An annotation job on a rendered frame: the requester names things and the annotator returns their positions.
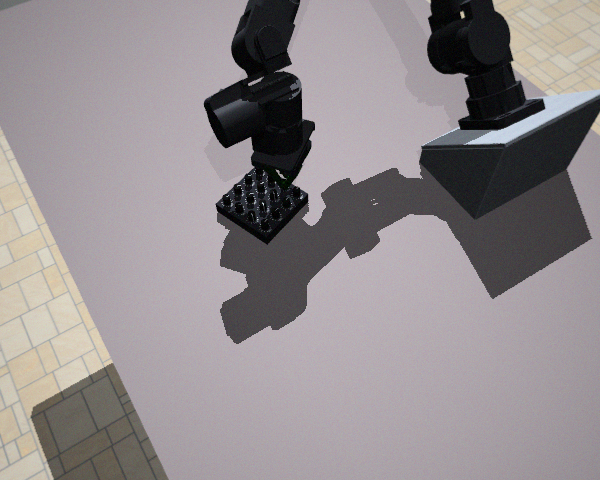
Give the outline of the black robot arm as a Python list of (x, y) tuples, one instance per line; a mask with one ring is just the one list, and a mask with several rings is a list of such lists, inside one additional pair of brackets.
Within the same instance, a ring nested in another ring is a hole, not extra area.
[[(251, 137), (254, 151), (275, 156), (274, 131), (266, 123), (285, 128), (300, 121), (301, 81), (275, 72), (292, 64), (287, 48), (299, 4), (248, 0), (231, 45), (234, 61), (248, 77), (204, 101), (224, 148)], [(510, 29), (492, 0), (431, 0), (430, 7), (431, 65), (442, 74), (469, 75), (464, 79), (470, 116), (458, 120), (461, 130), (500, 130), (546, 109), (543, 98), (526, 99), (521, 80), (515, 80)]]

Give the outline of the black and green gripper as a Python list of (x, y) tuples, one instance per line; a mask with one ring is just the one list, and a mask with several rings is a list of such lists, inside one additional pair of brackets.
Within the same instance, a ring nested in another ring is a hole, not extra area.
[[(267, 123), (266, 127), (274, 131), (276, 155), (254, 151), (251, 156), (252, 166), (263, 169), (279, 187), (288, 189), (298, 176), (302, 163), (312, 147), (309, 138), (315, 131), (315, 123), (301, 117), (298, 123), (285, 128), (274, 127)], [(282, 181), (276, 170), (279, 170), (286, 181)]]

